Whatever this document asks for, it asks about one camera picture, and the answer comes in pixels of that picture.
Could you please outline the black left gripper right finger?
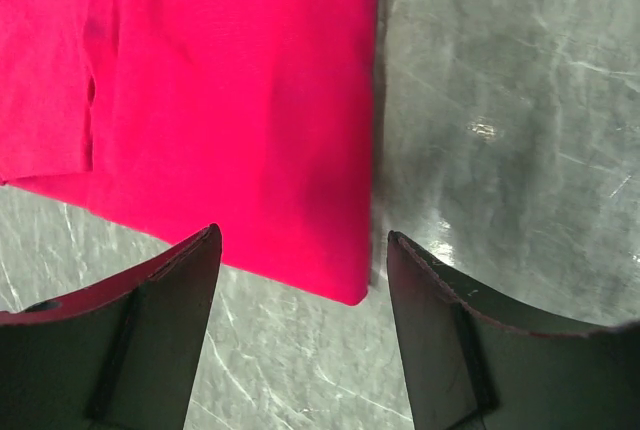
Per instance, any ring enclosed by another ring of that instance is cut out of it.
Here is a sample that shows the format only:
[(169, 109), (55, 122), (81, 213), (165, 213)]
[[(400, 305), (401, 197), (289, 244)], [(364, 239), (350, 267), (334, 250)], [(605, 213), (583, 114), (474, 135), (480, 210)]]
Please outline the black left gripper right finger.
[(391, 232), (387, 274), (418, 429), (635, 429), (639, 325), (515, 300)]

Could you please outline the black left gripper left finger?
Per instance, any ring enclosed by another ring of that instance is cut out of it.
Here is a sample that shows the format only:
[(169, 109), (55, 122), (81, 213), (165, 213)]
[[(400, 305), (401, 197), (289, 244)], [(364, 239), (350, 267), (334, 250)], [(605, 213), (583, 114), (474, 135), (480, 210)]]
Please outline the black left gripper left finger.
[(1, 315), (5, 429), (180, 429), (222, 253), (211, 225), (72, 293)]

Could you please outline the red t shirt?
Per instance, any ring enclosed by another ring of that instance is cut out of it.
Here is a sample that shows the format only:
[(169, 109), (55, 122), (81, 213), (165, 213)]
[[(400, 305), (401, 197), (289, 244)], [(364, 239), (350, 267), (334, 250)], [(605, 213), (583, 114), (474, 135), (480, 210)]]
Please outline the red t shirt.
[(1, 180), (348, 305), (378, 0), (1, 0)]

